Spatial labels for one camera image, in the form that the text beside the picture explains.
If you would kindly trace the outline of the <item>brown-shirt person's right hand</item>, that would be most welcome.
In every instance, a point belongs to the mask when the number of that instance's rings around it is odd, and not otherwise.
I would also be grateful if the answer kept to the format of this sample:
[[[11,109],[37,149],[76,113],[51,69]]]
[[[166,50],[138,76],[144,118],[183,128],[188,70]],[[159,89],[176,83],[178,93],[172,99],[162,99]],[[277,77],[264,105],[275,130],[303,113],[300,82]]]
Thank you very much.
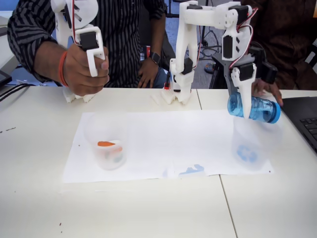
[[[255,82],[252,84],[252,93],[253,96],[263,96],[266,92],[270,93],[274,96],[277,103],[282,107],[283,101],[282,101],[282,94],[277,87],[276,83],[269,84],[261,79],[256,79]]]

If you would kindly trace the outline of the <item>striped-shirt person's left hand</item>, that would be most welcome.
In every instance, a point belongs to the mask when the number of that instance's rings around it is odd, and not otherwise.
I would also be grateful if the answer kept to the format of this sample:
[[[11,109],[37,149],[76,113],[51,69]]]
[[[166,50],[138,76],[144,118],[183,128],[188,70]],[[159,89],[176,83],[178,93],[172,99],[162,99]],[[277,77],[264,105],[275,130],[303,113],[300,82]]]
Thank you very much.
[[[148,58],[144,60],[139,70],[139,76],[141,78],[138,83],[138,88],[146,88],[148,85],[150,88],[153,88],[158,69],[158,65],[152,59]]]

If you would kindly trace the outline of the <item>striped-shirt person's right hand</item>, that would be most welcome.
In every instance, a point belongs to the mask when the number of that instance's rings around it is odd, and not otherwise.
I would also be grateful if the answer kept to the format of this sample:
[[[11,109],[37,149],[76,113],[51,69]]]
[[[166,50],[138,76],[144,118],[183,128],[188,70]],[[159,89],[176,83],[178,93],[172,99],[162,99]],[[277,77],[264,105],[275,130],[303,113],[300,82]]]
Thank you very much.
[[[86,52],[76,44],[70,46],[63,66],[63,76],[68,88],[74,94],[78,96],[96,94],[109,82],[109,60],[106,47],[104,47],[104,54],[105,59],[94,58],[97,76],[92,77]]]

